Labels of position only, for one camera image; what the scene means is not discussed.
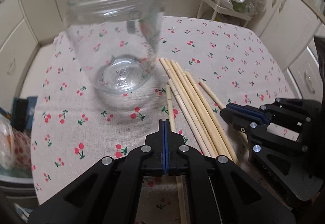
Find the lone bamboo chopstick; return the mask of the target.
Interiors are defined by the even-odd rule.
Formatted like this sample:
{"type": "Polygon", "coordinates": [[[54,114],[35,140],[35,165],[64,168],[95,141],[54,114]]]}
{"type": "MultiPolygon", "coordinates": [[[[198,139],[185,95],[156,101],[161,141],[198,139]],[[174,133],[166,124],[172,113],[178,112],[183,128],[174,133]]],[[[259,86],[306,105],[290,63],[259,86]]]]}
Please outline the lone bamboo chopstick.
{"type": "MultiPolygon", "coordinates": [[[[165,89],[166,89],[166,101],[167,101],[167,109],[168,109],[170,129],[171,129],[171,135],[169,136],[169,146],[173,149],[176,149],[177,138],[175,138],[176,129],[175,129],[174,116],[173,116],[171,89],[170,89],[169,85],[166,85],[165,89]]],[[[185,203],[185,197],[184,197],[182,176],[176,176],[176,182],[177,182],[177,193],[178,193],[178,198],[179,198],[181,223],[184,224],[184,223],[187,223],[187,215],[186,215],[186,203],[185,203]]]]}

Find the bamboo chopstick four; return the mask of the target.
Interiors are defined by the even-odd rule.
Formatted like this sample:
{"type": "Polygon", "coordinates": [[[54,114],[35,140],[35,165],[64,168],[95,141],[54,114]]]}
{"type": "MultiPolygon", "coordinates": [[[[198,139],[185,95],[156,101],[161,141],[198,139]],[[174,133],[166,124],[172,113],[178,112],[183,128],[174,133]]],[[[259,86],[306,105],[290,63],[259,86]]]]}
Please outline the bamboo chopstick four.
{"type": "Polygon", "coordinates": [[[179,106],[181,108],[181,111],[182,111],[188,125],[190,126],[192,133],[194,134],[194,137],[196,138],[196,141],[198,142],[198,145],[199,145],[201,151],[203,152],[204,155],[210,156],[210,152],[207,149],[202,137],[200,136],[200,133],[199,133],[196,125],[194,124],[194,121],[193,121],[189,111],[187,110],[187,107],[185,106],[179,92],[177,91],[173,81],[171,79],[169,79],[168,84],[170,86],[170,89],[171,89],[177,103],[179,104],[179,106]]]}

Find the cherry print tablecloth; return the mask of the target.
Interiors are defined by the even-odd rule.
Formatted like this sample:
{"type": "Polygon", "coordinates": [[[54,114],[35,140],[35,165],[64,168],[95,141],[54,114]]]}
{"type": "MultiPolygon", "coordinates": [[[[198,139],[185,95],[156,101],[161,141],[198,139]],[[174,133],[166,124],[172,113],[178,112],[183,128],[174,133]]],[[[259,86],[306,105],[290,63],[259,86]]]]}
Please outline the cherry print tablecloth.
{"type": "MultiPolygon", "coordinates": [[[[249,29],[185,17],[165,17],[159,55],[202,79],[222,103],[258,107],[293,97],[283,72],[249,29]]],[[[155,67],[135,92],[108,95],[84,74],[65,33],[54,39],[32,125],[31,163],[40,205],[104,155],[121,159],[167,119],[167,75],[155,67]]]]}

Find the bamboo chopstick five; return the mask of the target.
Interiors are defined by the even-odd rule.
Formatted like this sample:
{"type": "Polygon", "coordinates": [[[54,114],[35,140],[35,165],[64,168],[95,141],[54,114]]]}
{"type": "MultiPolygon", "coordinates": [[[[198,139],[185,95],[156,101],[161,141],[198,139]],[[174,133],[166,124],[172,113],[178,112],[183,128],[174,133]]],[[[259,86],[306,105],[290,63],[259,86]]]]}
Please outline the bamboo chopstick five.
{"type": "MultiPolygon", "coordinates": [[[[185,74],[185,72],[181,69],[181,71],[183,72],[184,74],[184,77],[188,79],[187,75],[185,74]]],[[[192,84],[193,88],[195,89],[195,91],[197,92],[200,100],[202,101],[202,103],[204,104],[208,114],[209,114],[209,117],[211,118],[211,121],[213,122],[212,125],[214,125],[218,132],[219,132],[219,135],[221,136],[221,141],[225,144],[227,150],[229,151],[229,154],[230,154],[230,158],[233,162],[235,162],[237,165],[240,165],[240,162],[236,156],[236,153],[235,151],[233,150],[232,148],[232,145],[230,144],[227,136],[225,135],[225,132],[223,130],[223,128],[221,127],[220,123],[218,122],[218,120],[216,119],[216,117],[214,116],[214,114],[210,114],[210,109],[209,109],[209,104],[207,103],[206,99],[203,97],[202,93],[200,92],[200,90],[198,89],[198,87],[196,86],[195,82],[191,82],[190,83],[192,84]]]]}

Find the bamboo chopstick six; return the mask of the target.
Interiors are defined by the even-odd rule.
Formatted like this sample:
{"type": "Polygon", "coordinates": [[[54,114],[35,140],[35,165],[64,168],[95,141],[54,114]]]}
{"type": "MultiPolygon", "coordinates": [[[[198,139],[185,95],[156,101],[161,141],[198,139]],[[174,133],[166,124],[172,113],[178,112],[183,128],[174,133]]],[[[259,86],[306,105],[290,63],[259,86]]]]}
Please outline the bamboo chopstick six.
{"type": "MultiPolygon", "coordinates": [[[[210,89],[210,87],[206,84],[205,81],[202,79],[199,80],[199,85],[203,88],[203,90],[210,96],[210,98],[217,104],[217,106],[220,108],[220,110],[223,110],[225,108],[225,105],[219,100],[219,98],[215,95],[215,93],[210,89]]],[[[236,132],[237,135],[242,140],[244,146],[248,148],[248,140],[247,135],[243,132],[236,132]]]]}

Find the clear glass jar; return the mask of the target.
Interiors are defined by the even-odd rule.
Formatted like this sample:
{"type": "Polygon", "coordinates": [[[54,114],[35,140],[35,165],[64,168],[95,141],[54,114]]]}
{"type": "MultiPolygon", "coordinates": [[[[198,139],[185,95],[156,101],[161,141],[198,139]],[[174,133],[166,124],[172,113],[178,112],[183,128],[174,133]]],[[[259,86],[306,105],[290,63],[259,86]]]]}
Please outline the clear glass jar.
{"type": "Polygon", "coordinates": [[[67,0],[68,40],[97,89],[123,94],[148,81],[163,14],[161,0],[67,0]]]}

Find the bamboo chopstick three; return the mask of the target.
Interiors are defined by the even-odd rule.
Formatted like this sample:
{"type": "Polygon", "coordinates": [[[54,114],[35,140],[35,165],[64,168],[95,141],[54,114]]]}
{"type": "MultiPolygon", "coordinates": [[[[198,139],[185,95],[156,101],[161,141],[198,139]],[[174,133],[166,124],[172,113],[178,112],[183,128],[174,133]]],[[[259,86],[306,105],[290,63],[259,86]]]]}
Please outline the bamboo chopstick three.
{"type": "Polygon", "coordinates": [[[211,121],[211,118],[209,117],[209,114],[204,104],[200,100],[192,84],[187,78],[184,77],[183,72],[181,71],[180,67],[177,65],[177,63],[174,60],[171,60],[170,63],[173,69],[175,70],[177,76],[179,77],[180,82],[182,83],[184,89],[186,90],[187,95],[191,99],[191,102],[195,106],[195,109],[198,112],[200,119],[202,120],[208,132],[208,135],[217,150],[217,153],[219,155],[225,155],[230,158],[229,151],[227,150],[225,144],[221,141],[221,136],[219,135],[217,128],[214,125],[212,125],[213,122],[211,121]]]}

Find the plastic bag with orange items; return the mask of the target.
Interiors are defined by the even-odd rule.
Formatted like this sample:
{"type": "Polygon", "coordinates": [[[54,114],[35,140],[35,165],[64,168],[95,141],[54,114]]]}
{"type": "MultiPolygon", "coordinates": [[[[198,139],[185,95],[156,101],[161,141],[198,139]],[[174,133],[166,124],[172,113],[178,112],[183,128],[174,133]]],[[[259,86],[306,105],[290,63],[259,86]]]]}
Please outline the plastic bag with orange items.
{"type": "Polygon", "coordinates": [[[31,168],[31,139],[12,128],[9,120],[1,115],[0,164],[6,170],[31,168]]]}

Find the cream kitchen base cabinets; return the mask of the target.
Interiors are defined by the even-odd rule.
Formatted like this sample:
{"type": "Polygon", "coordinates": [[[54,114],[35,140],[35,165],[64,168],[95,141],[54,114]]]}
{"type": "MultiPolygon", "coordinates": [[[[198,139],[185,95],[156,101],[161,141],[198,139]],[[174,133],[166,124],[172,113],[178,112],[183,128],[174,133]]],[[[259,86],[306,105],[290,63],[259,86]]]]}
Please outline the cream kitchen base cabinets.
{"type": "MultiPolygon", "coordinates": [[[[164,0],[171,16],[210,18],[213,8],[203,0],[164,0]]],[[[47,42],[62,29],[66,0],[11,0],[20,4],[36,38],[47,42]]],[[[315,63],[300,58],[315,34],[324,35],[324,17],[318,16],[306,0],[266,0],[265,12],[248,23],[270,50],[282,70],[296,84],[303,98],[322,98],[322,82],[315,63]]]]}

